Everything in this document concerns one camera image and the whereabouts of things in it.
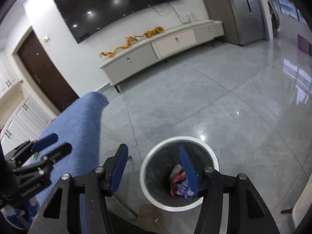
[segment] window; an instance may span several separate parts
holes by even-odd
[[[278,1],[280,4],[280,11],[282,14],[290,16],[304,24],[307,24],[300,11],[291,0],[278,0]]]

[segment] metal screw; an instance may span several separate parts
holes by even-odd
[[[97,167],[95,169],[96,173],[102,173],[104,171],[104,168],[103,167]]]
[[[214,169],[212,167],[210,167],[210,166],[205,167],[205,172],[207,172],[207,173],[212,173],[213,170]]]
[[[240,179],[242,179],[242,180],[247,179],[247,175],[244,174],[244,173],[240,173],[240,174],[238,175],[238,177],[239,177]]]
[[[62,175],[62,179],[63,180],[67,180],[69,178],[69,174],[68,173],[64,173],[63,175]]]

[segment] golden dragon decoration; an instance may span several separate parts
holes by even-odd
[[[157,27],[154,28],[153,30],[146,31],[142,36],[134,36],[134,37],[129,36],[129,37],[126,37],[125,39],[126,39],[126,41],[127,41],[127,45],[125,45],[125,46],[118,46],[118,47],[115,48],[115,50],[114,50],[113,52],[100,52],[99,58],[102,58],[103,56],[107,56],[107,55],[108,55],[110,58],[113,58],[113,57],[115,57],[116,52],[117,52],[119,49],[127,49],[127,48],[129,48],[129,47],[132,46],[132,42],[138,41],[137,37],[142,38],[142,37],[145,36],[145,37],[147,37],[147,38],[151,38],[151,37],[153,37],[154,35],[159,34],[159,33],[162,33],[162,32],[164,32],[163,27],[157,26]]]

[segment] television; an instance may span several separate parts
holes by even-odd
[[[171,1],[174,0],[54,0],[77,43],[120,18]]]

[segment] blue gripper pad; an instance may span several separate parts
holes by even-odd
[[[50,145],[55,144],[57,142],[57,140],[58,140],[57,134],[55,134],[55,133],[49,134],[45,138],[42,138],[38,142],[35,142],[32,145],[32,151],[40,152],[43,149],[49,147]]]
[[[199,184],[198,184],[198,177],[193,164],[188,157],[188,154],[182,145],[180,147],[180,160],[182,163],[182,167],[184,168],[186,178],[188,179],[188,184],[190,185],[191,191],[195,193],[197,197],[199,195]]]
[[[110,188],[108,189],[110,195],[113,195],[118,190],[122,175],[124,174],[124,169],[128,161],[128,156],[129,149],[128,146],[126,145],[124,146],[122,153],[119,159],[117,160],[117,163],[111,175]]]

